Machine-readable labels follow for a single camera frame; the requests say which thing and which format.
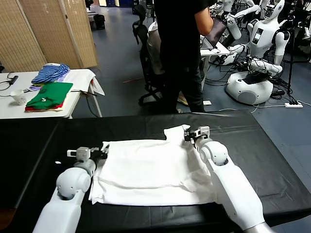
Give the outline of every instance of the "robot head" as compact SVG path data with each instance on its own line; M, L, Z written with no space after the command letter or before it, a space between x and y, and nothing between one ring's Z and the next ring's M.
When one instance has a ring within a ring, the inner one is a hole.
M277 5L267 4L264 18L267 20L277 18L284 7L284 4L285 0L281 0Z

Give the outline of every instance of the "black pants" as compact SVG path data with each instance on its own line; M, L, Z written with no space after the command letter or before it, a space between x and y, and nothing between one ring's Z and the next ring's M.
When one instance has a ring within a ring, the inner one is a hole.
M203 94L199 67L165 68L167 84L164 91L164 104L169 113L176 113L179 92L184 94L192 112L203 113Z

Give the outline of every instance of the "black t-shirt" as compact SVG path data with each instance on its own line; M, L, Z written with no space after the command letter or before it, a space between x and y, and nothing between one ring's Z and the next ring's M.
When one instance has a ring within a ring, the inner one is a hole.
M209 6L208 0L154 0L165 66L198 66L200 34L194 15Z

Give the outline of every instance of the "power strip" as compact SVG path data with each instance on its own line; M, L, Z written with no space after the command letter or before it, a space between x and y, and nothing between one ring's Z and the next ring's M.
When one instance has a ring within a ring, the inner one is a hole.
M303 105L298 102L298 104L285 103L285 108L303 108Z

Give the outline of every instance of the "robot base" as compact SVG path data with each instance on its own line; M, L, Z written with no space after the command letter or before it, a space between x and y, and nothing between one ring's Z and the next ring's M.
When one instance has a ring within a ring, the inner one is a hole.
M250 105L266 102L272 93L273 84L268 80L247 84L243 81L247 74L246 71L230 75L226 87L228 95L238 102Z

